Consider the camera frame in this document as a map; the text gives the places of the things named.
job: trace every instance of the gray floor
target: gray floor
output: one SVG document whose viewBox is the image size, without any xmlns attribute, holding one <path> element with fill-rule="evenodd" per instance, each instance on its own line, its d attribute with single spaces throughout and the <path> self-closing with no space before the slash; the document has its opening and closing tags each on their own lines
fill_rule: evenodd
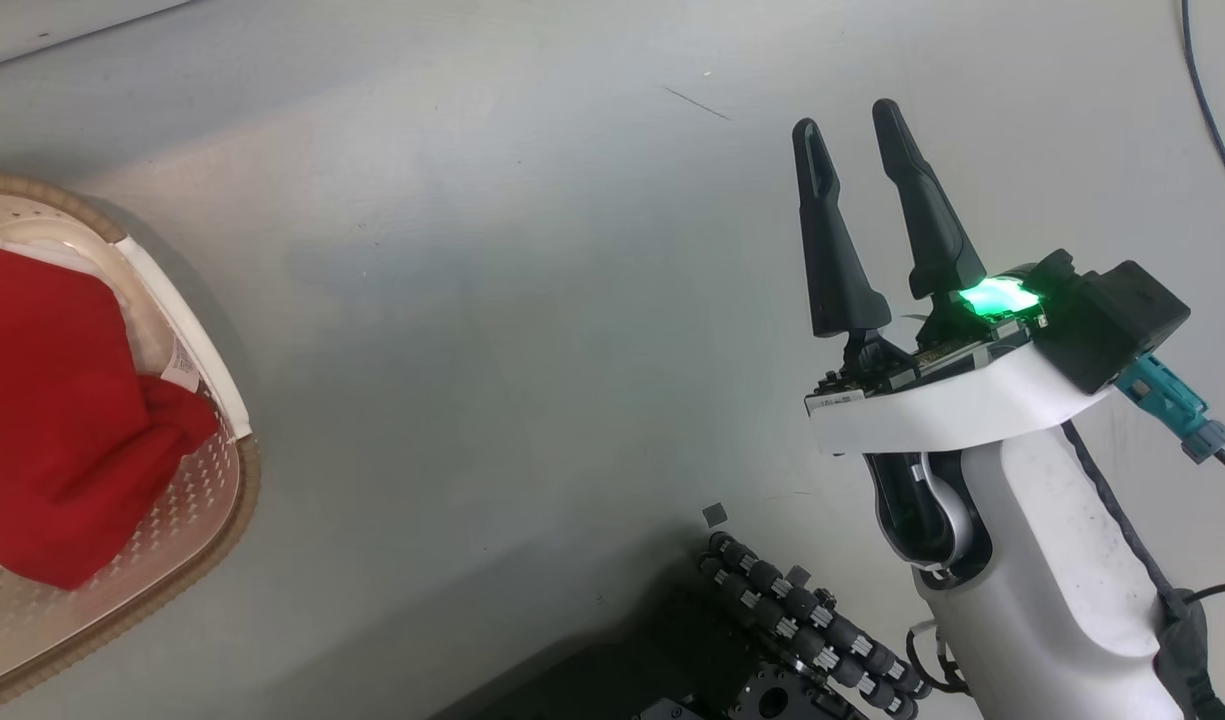
<svg viewBox="0 0 1225 720">
<path fill-rule="evenodd" d="M 1225 129 L 1225 0 L 1196 12 Z M 916 313 L 881 96 L 991 268 L 1065 246 L 1177 291 L 1163 355 L 1225 420 L 1225 179 L 1171 1 L 200 0 L 0 65 L 0 170 L 156 252 L 266 469 L 230 560 L 0 719 L 424 718 L 621 618 L 717 501 L 898 642 L 927 611 L 800 404 L 842 347 L 789 142 L 821 122 Z M 1221 470 L 1118 398 L 1080 424 L 1174 579 L 1225 580 Z"/>
</svg>

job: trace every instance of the green light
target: green light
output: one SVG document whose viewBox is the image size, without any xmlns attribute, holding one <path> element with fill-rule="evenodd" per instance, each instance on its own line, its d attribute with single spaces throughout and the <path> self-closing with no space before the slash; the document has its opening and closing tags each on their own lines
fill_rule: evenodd
<svg viewBox="0 0 1225 720">
<path fill-rule="evenodd" d="M 978 287 L 959 291 L 976 315 L 1018 313 L 1018 311 L 1038 305 L 1038 295 L 1024 291 L 1016 278 L 997 277 L 981 280 Z"/>
</svg>

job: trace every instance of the red cloth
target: red cloth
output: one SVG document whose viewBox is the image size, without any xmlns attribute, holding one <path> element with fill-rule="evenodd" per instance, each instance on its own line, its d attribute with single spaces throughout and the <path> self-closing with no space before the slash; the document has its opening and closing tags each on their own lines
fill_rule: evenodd
<svg viewBox="0 0 1225 720">
<path fill-rule="evenodd" d="M 137 377 L 114 293 L 0 250 L 0 564 L 74 589 L 216 432 L 205 398 Z"/>
</svg>

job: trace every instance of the teal connector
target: teal connector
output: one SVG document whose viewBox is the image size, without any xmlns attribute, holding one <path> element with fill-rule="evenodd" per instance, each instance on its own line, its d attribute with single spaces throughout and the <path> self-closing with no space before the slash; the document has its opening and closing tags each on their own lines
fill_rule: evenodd
<svg viewBox="0 0 1225 720">
<path fill-rule="evenodd" d="M 1207 419 L 1207 402 L 1150 351 L 1129 365 L 1115 386 L 1133 404 L 1163 420 L 1196 464 L 1225 446 L 1225 425 Z"/>
</svg>

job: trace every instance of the clothing tag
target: clothing tag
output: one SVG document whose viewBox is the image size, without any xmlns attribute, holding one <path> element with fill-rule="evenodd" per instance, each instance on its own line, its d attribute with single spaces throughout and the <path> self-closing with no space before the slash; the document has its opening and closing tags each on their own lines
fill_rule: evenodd
<svg viewBox="0 0 1225 720">
<path fill-rule="evenodd" d="M 159 377 L 190 392 L 198 392 L 198 369 L 179 338 L 172 338 L 172 360 L 168 361 L 168 370 Z"/>
</svg>

